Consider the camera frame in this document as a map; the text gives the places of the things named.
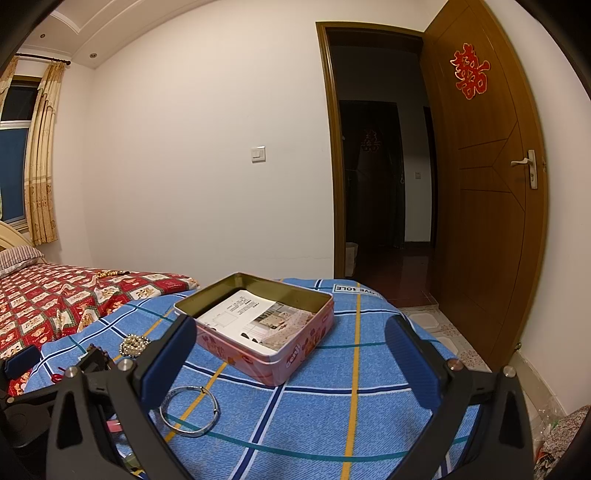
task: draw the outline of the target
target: light switch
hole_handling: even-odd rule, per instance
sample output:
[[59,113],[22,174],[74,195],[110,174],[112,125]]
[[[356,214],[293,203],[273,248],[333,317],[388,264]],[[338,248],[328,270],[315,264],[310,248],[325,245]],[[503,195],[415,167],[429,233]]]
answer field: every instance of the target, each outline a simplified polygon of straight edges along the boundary
[[265,147],[251,148],[251,158],[253,163],[263,162],[267,160]]

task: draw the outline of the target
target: blue plaid bedsheet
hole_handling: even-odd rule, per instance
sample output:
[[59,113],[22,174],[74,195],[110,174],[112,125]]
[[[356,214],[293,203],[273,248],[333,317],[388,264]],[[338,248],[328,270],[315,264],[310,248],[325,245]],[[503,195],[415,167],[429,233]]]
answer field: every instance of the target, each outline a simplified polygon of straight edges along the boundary
[[[197,439],[171,434],[159,414],[152,412],[155,425],[196,479],[386,478],[431,415],[416,402],[384,341],[385,322],[399,310],[369,289],[362,294],[333,292],[335,285],[357,286],[353,281],[291,278],[285,282],[335,297],[335,325],[309,359],[284,385],[267,387],[196,345],[173,386],[209,382],[220,404],[219,422]],[[191,293],[132,301],[80,333],[45,344],[25,390],[50,385],[58,367],[77,363],[90,343],[116,357],[129,333],[158,339],[177,317],[173,304]],[[413,327],[445,358],[453,356],[421,327]],[[187,412],[196,397],[195,392],[176,396],[168,410],[170,419],[186,429],[208,423],[209,399]],[[435,478],[453,469],[477,412],[471,407],[466,413]],[[118,448],[122,455],[131,451],[123,436]],[[138,476],[146,478],[141,472]]]

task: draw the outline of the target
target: silver bangle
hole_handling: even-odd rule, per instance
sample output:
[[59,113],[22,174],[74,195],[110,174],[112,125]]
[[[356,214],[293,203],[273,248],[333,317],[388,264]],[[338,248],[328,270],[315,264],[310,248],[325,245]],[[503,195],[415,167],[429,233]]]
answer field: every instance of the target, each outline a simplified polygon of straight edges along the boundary
[[[178,395],[179,393],[181,393],[183,391],[200,391],[202,394],[208,395],[209,397],[211,397],[212,403],[213,403],[213,420],[211,422],[209,422],[207,425],[205,425],[202,429],[199,429],[199,430],[178,429],[178,428],[176,428],[175,425],[169,423],[168,420],[166,419],[166,414],[167,414],[166,410],[168,409],[168,404],[170,403],[170,401],[173,399],[174,396]],[[167,427],[170,428],[171,430],[173,430],[174,432],[178,433],[179,435],[182,435],[183,437],[202,437],[207,432],[209,432],[209,430],[211,430],[213,428],[213,426],[217,423],[217,421],[220,417],[220,406],[219,406],[219,403],[217,403],[216,397],[214,397],[212,395],[212,393],[205,387],[188,387],[188,386],[187,387],[176,387],[176,388],[171,389],[164,397],[162,405],[160,405],[160,416],[162,417],[162,420],[167,425]]]

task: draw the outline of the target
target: blue foam pad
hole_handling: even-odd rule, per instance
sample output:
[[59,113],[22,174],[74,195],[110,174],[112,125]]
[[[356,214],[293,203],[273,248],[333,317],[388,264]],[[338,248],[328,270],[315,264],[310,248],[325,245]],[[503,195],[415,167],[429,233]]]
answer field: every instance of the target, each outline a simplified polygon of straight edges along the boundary
[[196,339],[195,320],[185,317],[142,377],[139,401],[146,410],[158,408],[162,404],[178,371],[195,346]]
[[16,380],[30,368],[39,363],[41,352],[35,345],[29,345],[25,349],[13,355],[4,363],[4,372],[11,380]]
[[384,334],[386,345],[394,355],[419,405],[431,411],[437,410],[442,397],[440,380],[409,334],[398,324],[396,316],[387,320]]

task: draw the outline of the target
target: red tiled floor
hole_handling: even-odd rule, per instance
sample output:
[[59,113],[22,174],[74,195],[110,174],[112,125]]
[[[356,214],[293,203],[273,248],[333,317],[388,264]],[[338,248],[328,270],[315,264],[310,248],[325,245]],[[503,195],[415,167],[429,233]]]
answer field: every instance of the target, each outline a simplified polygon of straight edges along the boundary
[[435,305],[430,294],[431,247],[404,249],[359,246],[353,278],[397,307]]

